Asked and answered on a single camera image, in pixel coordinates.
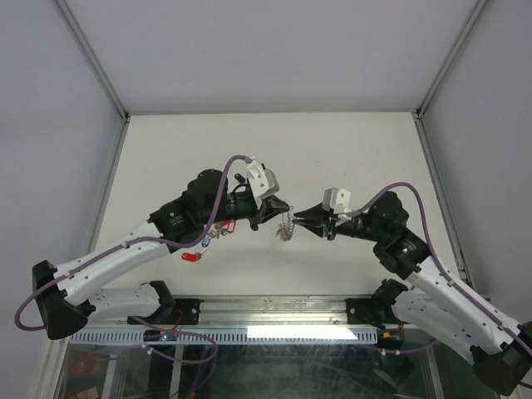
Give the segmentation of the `large grey keyring yellow handle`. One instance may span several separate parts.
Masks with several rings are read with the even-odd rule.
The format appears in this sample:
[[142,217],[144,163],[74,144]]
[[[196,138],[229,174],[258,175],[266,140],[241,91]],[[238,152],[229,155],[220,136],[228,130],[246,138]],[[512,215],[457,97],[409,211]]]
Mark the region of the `large grey keyring yellow handle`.
[[293,206],[289,206],[288,211],[281,215],[281,221],[278,223],[274,236],[281,242],[286,243],[293,238],[295,226]]

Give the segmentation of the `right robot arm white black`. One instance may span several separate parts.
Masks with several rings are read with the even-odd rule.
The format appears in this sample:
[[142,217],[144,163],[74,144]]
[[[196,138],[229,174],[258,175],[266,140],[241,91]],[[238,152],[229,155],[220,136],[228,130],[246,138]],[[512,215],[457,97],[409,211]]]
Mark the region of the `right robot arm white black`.
[[531,325],[505,314],[452,273],[428,238],[406,224],[409,214],[393,191],[357,211],[346,190],[327,190],[323,202],[294,215],[295,224],[321,238],[371,241],[387,279],[372,295],[372,314],[412,324],[469,363],[489,389],[510,396],[531,369]]

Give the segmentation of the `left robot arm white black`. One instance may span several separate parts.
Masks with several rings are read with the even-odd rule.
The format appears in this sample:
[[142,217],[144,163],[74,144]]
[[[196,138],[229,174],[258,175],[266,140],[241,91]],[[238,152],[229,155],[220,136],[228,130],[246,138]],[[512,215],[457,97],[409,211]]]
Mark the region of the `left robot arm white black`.
[[175,301],[162,281],[135,288],[108,288],[122,275],[180,249],[200,244],[212,225],[246,219],[253,231],[288,212],[276,196],[278,184],[270,170],[239,178],[240,188],[228,190],[220,170],[204,170],[178,199],[161,206],[122,239],[64,264],[41,261],[32,268],[35,301],[47,337],[59,340],[88,323],[113,318],[145,318],[164,323]]

